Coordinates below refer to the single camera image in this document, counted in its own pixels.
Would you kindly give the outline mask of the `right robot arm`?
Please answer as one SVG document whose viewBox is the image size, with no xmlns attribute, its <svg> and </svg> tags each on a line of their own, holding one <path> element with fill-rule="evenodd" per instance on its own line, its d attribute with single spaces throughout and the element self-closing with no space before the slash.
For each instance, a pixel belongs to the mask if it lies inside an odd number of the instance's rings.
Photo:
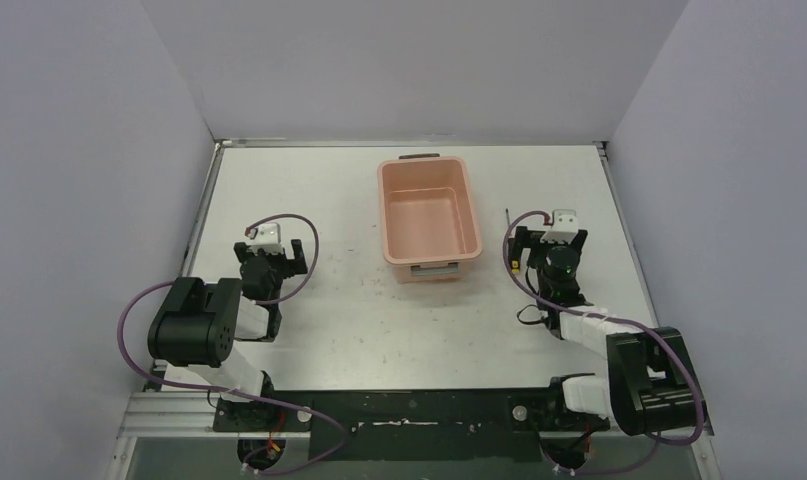
<svg viewBox="0 0 807 480">
<path fill-rule="evenodd" d="M 558 391 L 542 401 L 544 419 L 559 429 L 581 416 L 612 421 L 624 434 L 645 436 L 655 446 L 698 441 L 708 409 L 682 334 L 613 316 L 591 303 L 578 279 L 587 230 L 569 211 L 542 217 L 539 229 L 511 222 L 501 245 L 511 281 L 538 312 L 528 323 L 591 351 L 607 367 L 603 376 L 555 379 Z"/>
</svg>

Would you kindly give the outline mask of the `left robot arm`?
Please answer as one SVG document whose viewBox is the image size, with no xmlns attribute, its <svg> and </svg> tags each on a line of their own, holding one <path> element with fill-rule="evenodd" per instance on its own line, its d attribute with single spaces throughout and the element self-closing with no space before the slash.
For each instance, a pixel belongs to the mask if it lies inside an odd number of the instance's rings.
<svg viewBox="0 0 807 480">
<path fill-rule="evenodd" d="M 269 430 L 285 418 L 284 408 L 268 397 L 274 392 L 270 376 L 234 344 L 270 343 L 278 336 L 283 283 L 308 272 L 301 241 L 290 245 L 287 254 L 278 240 L 235 243 L 238 277 L 215 283 L 177 278 L 151 323 L 147 346 L 155 359 L 226 387 L 216 406 L 218 431 Z"/>
</svg>

